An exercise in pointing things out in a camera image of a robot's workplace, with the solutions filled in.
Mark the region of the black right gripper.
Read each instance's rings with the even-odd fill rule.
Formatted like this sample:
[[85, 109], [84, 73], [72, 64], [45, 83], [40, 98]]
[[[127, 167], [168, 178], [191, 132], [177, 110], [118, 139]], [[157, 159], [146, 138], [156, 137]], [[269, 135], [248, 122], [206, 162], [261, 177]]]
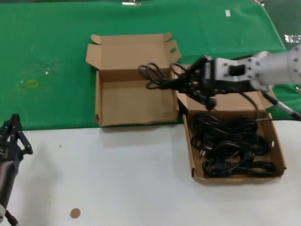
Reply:
[[[207, 57], [200, 57], [188, 69], [187, 73], [193, 74], [198, 69], [205, 66]], [[202, 95], [211, 97], [218, 94], [253, 92], [256, 89], [250, 81], [216, 81], [216, 80], [184, 80], [179, 79], [178, 91], [186, 95]]]

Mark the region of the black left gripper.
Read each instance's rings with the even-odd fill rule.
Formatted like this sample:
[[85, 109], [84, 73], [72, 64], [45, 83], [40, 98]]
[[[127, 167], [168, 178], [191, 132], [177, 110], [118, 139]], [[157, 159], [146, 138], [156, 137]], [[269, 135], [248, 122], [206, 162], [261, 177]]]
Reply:
[[[24, 149], [21, 150], [17, 145], [18, 140]], [[6, 141], [0, 144], [0, 204], [8, 205], [23, 155], [33, 154], [32, 146], [23, 133], [19, 114], [12, 114], [9, 120], [3, 122], [0, 141]]]

